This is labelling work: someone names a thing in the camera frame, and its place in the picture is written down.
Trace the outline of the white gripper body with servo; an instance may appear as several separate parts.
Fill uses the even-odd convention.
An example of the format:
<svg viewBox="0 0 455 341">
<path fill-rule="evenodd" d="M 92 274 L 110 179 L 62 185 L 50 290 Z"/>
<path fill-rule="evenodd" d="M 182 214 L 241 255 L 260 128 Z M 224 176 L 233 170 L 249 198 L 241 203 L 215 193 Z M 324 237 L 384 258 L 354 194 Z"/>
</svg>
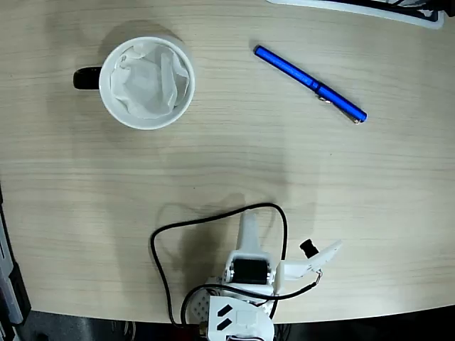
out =
<svg viewBox="0 0 455 341">
<path fill-rule="evenodd" d="M 272 295 L 272 277 L 267 261 L 232 261 L 225 271 L 223 283 L 260 295 Z"/>
</svg>

